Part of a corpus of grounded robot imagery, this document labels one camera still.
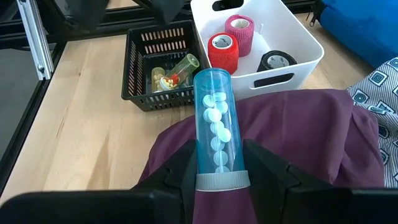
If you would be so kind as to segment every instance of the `maroon fabric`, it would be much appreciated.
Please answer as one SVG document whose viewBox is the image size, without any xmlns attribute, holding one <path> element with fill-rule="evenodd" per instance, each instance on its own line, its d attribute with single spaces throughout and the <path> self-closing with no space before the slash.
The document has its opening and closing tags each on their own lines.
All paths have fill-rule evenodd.
<svg viewBox="0 0 398 224">
<path fill-rule="evenodd" d="M 294 90 L 236 103 L 242 139 L 253 139 L 293 165 L 331 184 L 384 187 L 378 124 L 345 90 Z M 141 180 L 188 139 L 191 116 L 159 134 Z M 196 192 L 194 223 L 257 223 L 248 189 Z"/>
</svg>

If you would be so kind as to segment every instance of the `black wire basket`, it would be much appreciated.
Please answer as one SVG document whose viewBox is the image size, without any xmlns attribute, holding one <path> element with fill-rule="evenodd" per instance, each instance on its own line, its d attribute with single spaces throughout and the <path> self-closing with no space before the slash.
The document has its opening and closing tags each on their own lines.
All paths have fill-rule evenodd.
<svg viewBox="0 0 398 224">
<path fill-rule="evenodd" d="M 193 87 L 151 93 L 151 72 L 162 67 L 166 74 L 187 54 L 200 60 L 200 44 L 192 20 L 167 26 L 130 29 L 127 34 L 122 99 L 130 100 L 143 111 L 193 105 Z M 193 76 L 204 65 L 199 66 Z"/>
</svg>

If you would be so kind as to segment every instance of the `light wood surface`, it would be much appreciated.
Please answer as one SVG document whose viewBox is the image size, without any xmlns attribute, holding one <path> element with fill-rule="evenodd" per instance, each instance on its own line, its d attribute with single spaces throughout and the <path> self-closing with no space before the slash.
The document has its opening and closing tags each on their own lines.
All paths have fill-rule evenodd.
<svg viewBox="0 0 398 224">
<path fill-rule="evenodd" d="M 318 24 L 308 27 L 306 16 L 298 18 L 325 56 L 303 88 L 344 89 L 371 71 Z M 67 44 L 0 202 L 40 190 L 129 189 L 157 135 L 193 114 L 193 107 L 145 113 L 121 99 L 125 43 L 120 35 Z"/>
</svg>

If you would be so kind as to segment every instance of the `white storage box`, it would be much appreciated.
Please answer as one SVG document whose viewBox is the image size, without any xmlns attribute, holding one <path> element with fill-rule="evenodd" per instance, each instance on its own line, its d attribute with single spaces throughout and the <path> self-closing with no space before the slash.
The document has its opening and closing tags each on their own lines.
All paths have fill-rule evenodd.
<svg viewBox="0 0 398 224">
<path fill-rule="evenodd" d="M 254 38 L 251 52 L 240 57 L 238 69 L 232 74 L 235 99 L 240 100 L 275 91 L 293 90 L 300 87 L 304 80 L 323 57 L 323 48 L 297 18 L 287 9 L 281 0 L 244 0 L 241 7 L 214 11 L 216 0 L 192 0 L 191 9 L 203 53 L 207 59 L 207 44 L 211 36 L 224 32 L 227 18 L 239 14 L 254 21 Z M 296 65 L 257 72 L 263 54 L 270 50 L 288 53 Z M 258 86 L 254 82 L 270 77 L 293 73 L 287 81 Z"/>
</svg>

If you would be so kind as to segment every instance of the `clear blue tube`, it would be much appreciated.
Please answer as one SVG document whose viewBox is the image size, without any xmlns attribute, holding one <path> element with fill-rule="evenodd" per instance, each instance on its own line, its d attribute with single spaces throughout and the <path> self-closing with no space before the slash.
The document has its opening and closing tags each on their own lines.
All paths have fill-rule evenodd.
<svg viewBox="0 0 398 224">
<path fill-rule="evenodd" d="M 198 173 L 244 170 L 231 75 L 208 68 L 195 75 Z"/>
</svg>

